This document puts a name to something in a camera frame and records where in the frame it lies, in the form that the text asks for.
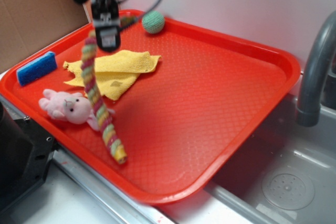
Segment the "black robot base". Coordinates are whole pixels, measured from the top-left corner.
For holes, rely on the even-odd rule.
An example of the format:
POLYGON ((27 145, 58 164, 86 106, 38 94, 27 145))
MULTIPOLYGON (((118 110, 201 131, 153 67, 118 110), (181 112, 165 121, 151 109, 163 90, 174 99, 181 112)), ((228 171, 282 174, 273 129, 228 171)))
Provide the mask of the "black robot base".
POLYGON ((1 104, 1 214, 40 187, 55 138, 33 119, 13 119, 1 104))

